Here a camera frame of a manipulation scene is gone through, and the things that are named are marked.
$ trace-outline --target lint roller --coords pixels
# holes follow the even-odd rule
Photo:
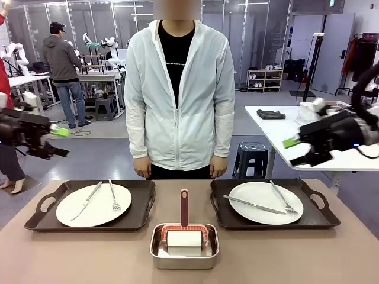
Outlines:
[[[172,256],[201,256],[203,240],[208,240],[208,229],[201,224],[190,224],[188,190],[181,190],[180,224],[167,224],[162,228],[162,240],[166,240],[168,254]]]

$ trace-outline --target man in gray hoodie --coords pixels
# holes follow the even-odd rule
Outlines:
[[[78,74],[74,65],[81,69],[81,61],[76,56],[72,46],[63,40],[65,25],[58,22],[50,24],[51,36],[43,40],[42,59],[44,65],[48,68],[53,77],[54,85],[57,87],[58,95],[62,103],[63,112],[69,123],[69,128],[76,127],[75,117],[70,107],[70,93],[76,101],[78,109],[78,126],[83,127],[90,124],[85,119],[85,101]]]

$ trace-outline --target white device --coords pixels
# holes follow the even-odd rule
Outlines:
[[[110,39],[105,39],[104,41],[101,41],[101,45],[103,47],[107,46],[111,50],[112,58],[108,59],[109,64],[112,66],[113,70],[118,70],[118,64],[120,64],[121,60],[118,58],[117,49],[118,49],[118,42],[114,37],[111,37]]]
[[[25,56],[24,46],[21,43],[11,43],[10,45],[8,45],[8,53],[5,53],[4,51],[0,52],[1,59],[3,59],[3,58],[6,58],[6,59],[11,58],[12,54],[13,54],[13,52],[15,50],[18,52],[18,57],[20,58],[20,59],[17,60],[17,64],[21,68],[21,71],[23,72],[23,75],[25,77],[31,76],[28,67],[26,67],[26,65],[29,64],[29,61],[27,60],[27,58]]]

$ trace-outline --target black pants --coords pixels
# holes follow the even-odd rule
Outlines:
[[[211,166],[185,172],[183,170],[166,170],[152,164],[152,174],[148,179],[212,179],[210,171]]]
[[[0,145],[0,172],[12,182],[25,178],[14,147]]]

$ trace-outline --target woman's leg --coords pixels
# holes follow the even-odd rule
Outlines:
[[[15,183],[12,193],[17,193],[23,188],[25,173],[18,163],[16,149],[10,146],[0,145],[0,171],[9,182]]]

